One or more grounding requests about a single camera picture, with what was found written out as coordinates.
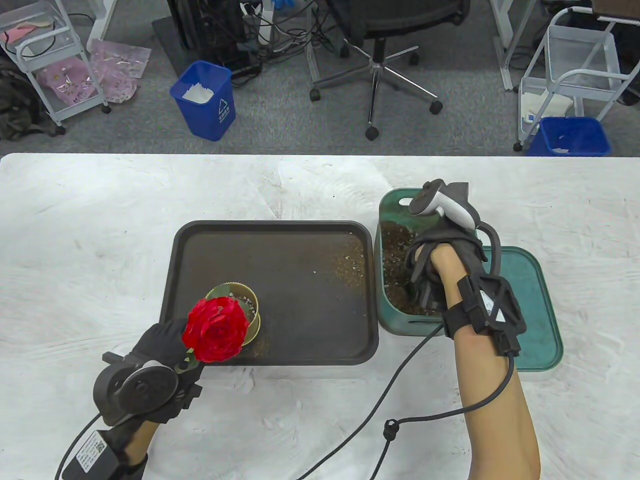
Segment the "person's left hand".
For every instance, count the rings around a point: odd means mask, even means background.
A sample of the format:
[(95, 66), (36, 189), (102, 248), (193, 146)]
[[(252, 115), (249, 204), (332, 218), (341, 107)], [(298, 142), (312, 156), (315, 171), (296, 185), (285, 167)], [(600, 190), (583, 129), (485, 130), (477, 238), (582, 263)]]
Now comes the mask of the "person's left hand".
[(107, 426), (130, 419), (165, 424), (201, 395), (204, 364), (183, 343), (186, 320), (155, 323), (131, 352), (105, 352), (93, 401)]

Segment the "person's right hand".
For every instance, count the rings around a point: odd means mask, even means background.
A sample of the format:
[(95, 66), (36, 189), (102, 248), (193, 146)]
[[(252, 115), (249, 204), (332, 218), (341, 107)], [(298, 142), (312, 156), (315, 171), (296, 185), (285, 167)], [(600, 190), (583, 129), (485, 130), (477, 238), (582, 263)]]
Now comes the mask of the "person's right hand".
[(415, 304), (423, 310), (444, 312), (446, 292), (470, 274), (483, 274), (486, 260), (482, 242), (450, 222), (419, 233), (405, 258)]

